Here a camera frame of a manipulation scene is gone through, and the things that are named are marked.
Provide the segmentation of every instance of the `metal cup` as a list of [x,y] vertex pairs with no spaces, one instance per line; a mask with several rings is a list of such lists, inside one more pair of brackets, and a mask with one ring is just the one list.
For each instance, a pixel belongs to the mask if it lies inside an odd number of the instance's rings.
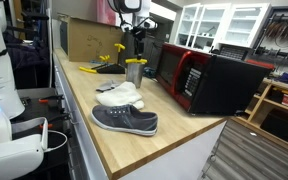
[[136,88],[141,87],[144,63],[128,63],[126,81],[134,83]]

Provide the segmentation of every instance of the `shoe sole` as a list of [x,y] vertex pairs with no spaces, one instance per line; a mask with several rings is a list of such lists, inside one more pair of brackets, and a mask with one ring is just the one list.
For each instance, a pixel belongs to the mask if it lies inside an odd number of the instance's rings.
[[103,129],[107,129],[107,130],[111,130],[111,131],[127,132],[127,133],[142,135],[142,136],[153,136],[156,134],[156,131],[157,131],[157,128],[154,129],[153,131],[142,131],[142,130],[138,130],[138,129],[126,129],[126,128],[110,127],[110,126],[107,126],[107,125],[101,123],[98,119],[96,119],[95,116],[93,115],[93,112],[91,112],[91,115],[92,115],[92,118],[93,118],[93,121],[95,122],[95,124],[97,124],[98,126],[100,126]]

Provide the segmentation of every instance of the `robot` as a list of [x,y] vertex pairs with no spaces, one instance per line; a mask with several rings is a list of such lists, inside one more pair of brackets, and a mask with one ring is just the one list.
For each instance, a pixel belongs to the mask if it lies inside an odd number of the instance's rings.
[[[14,179],[36,169],[47,149],[48,129],[45,118],[25,124],[11,125],[10,119],[20,115],[24,106],[15,89],[11,60],[4,44],[2,32],[6,29],[3,1],[0,1],[0,179]],[[12,133],[20,132],[27,125],[43,124],[43,133],[16,140]]]
[[[157,23],[150,15],[151,0],[108,0],[111,9],[119,14],[121,19],[121,29],[123,32],[130,32],[135,39],[135,54],[137,59],[142,58],[144,51],[143,39],[147,29],[157,28]],[[133,22],[126,22],[121,14],[133,13]]]

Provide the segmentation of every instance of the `microwave window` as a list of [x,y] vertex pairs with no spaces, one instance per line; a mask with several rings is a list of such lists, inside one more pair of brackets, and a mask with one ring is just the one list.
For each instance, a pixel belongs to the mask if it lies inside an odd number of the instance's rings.
[[180,60],[181,56],[174,55],[166,51],[163,52],[162,58],[160,59],[159,74],[170,85]]

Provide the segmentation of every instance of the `white cloth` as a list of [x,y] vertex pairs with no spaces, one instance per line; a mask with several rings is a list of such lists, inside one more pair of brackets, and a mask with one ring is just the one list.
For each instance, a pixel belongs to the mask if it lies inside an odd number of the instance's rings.
[[119,82],[117,82],[115,80],[109,80],[109,81],[101,84],[100,87],[98,87],[96,89],[96,91],[101,91],[101,92],[108,91],[108,90],[114,89],[115,87],[117,87],[119,85],[120,85]]
[[115,89],[96,95],[96,99],[104,106],[122,106],[132,104],[137,109],[144,107],[142,96],[131,82],[124,82]]

